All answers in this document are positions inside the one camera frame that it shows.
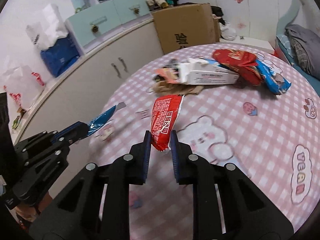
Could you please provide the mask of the white low cabinet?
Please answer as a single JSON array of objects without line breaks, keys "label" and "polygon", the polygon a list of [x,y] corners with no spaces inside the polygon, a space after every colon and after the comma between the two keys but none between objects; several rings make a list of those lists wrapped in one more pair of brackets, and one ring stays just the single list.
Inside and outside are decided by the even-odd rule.
[{"label": "white low cabinet", "polygon": [[48,82],[11,138],[60,131],[98,116],[111,95],[137,70],[163,55],[152,17],[125,29],[80,57]]}]

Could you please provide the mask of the blue snack wrapper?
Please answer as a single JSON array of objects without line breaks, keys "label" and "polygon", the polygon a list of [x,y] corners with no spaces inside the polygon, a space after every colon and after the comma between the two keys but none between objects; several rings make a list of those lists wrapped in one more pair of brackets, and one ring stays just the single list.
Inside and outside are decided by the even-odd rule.
[{"label": "blue snack wrapper", "polygon": [[101,129],[107,122],[112,118],[112,116],[119,110],[126,107],[125,102],[120,102],[113,107],[109,108],[108,110],[101,113],[99,116],[91,120],[87,126],[88,126],[88,133],[87,137],[93,135],[95,132],[97,132],[99,129]]}]

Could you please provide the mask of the brown paper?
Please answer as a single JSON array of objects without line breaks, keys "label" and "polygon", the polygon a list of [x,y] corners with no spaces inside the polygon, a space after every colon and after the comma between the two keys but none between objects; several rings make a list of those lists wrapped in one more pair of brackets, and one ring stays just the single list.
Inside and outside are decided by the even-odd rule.
[{"label": "brown paper", "polygon": [[204,86],[170,84],[166,81],[159,81],[152,85],[152,91],[159,96],[165,95],[188,95],[199,94],[203,91]]}]

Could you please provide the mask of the grey folded blanket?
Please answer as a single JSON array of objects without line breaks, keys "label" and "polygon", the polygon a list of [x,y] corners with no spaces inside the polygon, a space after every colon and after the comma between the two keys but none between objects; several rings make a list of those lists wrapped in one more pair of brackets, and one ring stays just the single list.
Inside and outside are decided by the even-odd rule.
[{"label": "grey folded blanket", "polygon": [[300,68],[319,80],[319,36],[297,24],[289,25],[286,33]]}]

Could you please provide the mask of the pink checkered tablecloth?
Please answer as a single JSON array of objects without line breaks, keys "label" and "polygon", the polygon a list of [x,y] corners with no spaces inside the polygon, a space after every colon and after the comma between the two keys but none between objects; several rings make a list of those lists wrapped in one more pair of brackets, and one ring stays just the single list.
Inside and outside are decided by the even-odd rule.
[{"label": "pink checkered tablecloth", "polygon": [[[150,129],[155,70],[171,59],[210,58],[220,45],[182,49],[146,64],[110,98],[126,107],[91,137],[93,161],[109,164],[129,152]],[[183,99],[175,122],[178,139],[210,163],[234,163],[298,230],[319,201],[319,95],[302,74],[280,59],[254,50],[280,73],[289,90],[221,86]],[[191,239],[192,187],[176,183],[170,153],[152,150],[146,184],[130,188],[132,239]]]}]

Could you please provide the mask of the pink torn wrapper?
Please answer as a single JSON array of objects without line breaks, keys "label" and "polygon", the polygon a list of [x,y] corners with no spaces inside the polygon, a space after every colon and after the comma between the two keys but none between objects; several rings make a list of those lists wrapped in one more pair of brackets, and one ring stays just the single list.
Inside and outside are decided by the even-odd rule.
[{"label": "pink torn wrapper", "polygon": [[177,59],[171,59],[164,67],[157,68],[155,73],[162,77],[167,83],[179,84],[179,61]]}]

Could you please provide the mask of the white red plastic bag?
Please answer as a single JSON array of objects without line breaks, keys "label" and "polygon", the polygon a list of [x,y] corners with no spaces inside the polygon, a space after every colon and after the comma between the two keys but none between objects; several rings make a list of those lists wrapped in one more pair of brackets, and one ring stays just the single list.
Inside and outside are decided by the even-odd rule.
[{"label": "white red plastic bag", "polygon": [[24,65],[9,68],[1,74],[1,87],[18,107],[28,111],[38,100],[46,84],[39,73]]}]

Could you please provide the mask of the blue shopping bag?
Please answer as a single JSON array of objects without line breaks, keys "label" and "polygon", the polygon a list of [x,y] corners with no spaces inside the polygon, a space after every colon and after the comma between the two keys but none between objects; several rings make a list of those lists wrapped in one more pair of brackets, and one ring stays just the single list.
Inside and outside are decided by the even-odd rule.
[{"label": "blue shopping bag", "polygon": [[52,47],[42,50],[40,57],[50,74],[58,77],[78,60],[80,54],[68,34],[67,37],[58,39]]}]

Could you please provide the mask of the cardboard box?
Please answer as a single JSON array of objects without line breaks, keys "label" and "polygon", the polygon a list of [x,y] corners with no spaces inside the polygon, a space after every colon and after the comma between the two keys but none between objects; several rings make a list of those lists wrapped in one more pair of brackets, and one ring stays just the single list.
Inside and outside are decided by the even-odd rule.
[{"label": "cardboard box", "polygon": [[179,5],[152,16],[164,54],[220,40],[219,21],[209,3]]}]

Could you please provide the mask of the red foil snack bag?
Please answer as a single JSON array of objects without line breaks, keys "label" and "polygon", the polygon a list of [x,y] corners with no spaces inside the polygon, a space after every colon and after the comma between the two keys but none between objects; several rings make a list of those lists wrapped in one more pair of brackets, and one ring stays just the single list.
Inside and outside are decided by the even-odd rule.
[{"label": "red foil snack bag", "polygon": [[217,49],[212,53],[212,58],[238,73],[250,85],[259,86],[263,81],[257,70],[257,56],[253,53],[243,50]]}]

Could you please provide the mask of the white torn paper box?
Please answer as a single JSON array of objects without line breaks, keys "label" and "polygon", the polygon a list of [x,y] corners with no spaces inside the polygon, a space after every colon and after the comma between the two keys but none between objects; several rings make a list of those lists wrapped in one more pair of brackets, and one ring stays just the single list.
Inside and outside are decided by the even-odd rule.
[{"label": "white torn paper box", "polygon": [[179,81],[185,85],[232,85],[239,74],[215,60],[189,58],[177,66]]}]

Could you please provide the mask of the light blue drawer unit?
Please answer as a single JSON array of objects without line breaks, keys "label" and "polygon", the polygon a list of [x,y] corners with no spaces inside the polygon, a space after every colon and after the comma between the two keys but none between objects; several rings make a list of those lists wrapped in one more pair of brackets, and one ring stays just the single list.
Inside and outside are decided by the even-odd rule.
[{"label": "light blue drawer unit", "polygon": [[150,18],[145,0],[110,0],[74,14],[65,24],[79,53],[84,55]]}]

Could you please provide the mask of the blue cookie wrapper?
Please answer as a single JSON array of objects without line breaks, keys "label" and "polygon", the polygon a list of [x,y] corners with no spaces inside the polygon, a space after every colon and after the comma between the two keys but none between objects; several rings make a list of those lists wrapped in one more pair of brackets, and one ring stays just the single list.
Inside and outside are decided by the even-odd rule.
[{"label": "blue cookie wrapper", "polygon": [[281,95],[287,92],[291,87],[291,83],[287,81],[281,74],[274,72],[270,67],[259,60],[256,60],[256,66],[262,80],[274,95]]}]

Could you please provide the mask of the red snack wrapper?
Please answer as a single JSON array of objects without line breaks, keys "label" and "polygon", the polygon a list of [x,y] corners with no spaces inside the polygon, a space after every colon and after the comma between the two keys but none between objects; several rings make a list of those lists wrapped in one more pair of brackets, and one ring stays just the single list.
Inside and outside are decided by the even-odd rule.
[{"label": "red snack wrapper", "polygon": [[166,95],[157,98],[151,117],[151,144],[160,151],[169,149],[170,133],[180,113],[184,95]]}]

